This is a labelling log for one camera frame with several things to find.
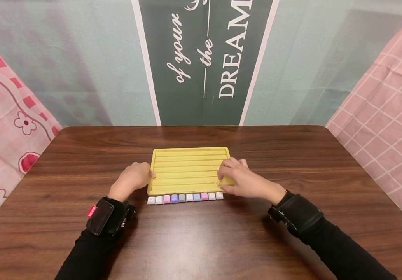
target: green banner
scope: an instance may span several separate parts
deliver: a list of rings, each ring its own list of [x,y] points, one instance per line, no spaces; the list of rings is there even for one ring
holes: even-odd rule
[[[155,114],[161,124],[240,124],[277,3],[132,1]]]

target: row of keycaps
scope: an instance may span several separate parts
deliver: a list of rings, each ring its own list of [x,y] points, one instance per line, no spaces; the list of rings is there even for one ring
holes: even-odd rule
[[[204,200],[221,200],[223,199],[222,192],[201,192],[201,194],[169,194],[162,196],[151,196],[148,197],[147,204],[158,205],[158,204],[170,204],[170,203],[184,203],[191,201],[204,201]]]

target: wooden table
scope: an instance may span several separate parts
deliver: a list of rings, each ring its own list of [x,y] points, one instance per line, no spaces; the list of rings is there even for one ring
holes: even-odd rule
[[[321,126],[69,127],[0,208],[0,279],[52,279],[86,212],[154,148],[227,146],[255,172],[301,193],[402,279],[402,212]],[[110,279],[333,278],[319,257],[268,219],[269,204],[148,206],[145,189],[112,258]]]

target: pink floral fabric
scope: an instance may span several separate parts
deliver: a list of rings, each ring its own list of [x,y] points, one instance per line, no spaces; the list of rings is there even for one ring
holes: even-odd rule
[[[0,206],[60,129],[0,57]]]
[[[327,128],[402,210],[402,29]]]

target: yellow slotted tray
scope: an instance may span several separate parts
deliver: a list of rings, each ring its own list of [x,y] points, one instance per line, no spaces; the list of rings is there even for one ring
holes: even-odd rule
[[[220,185],[234,184],[229,177],[220,181],[217,176],[228,158],[227,147],[154,149],[151,171],[156,178],[148,184],[148,195],[222,191]]]

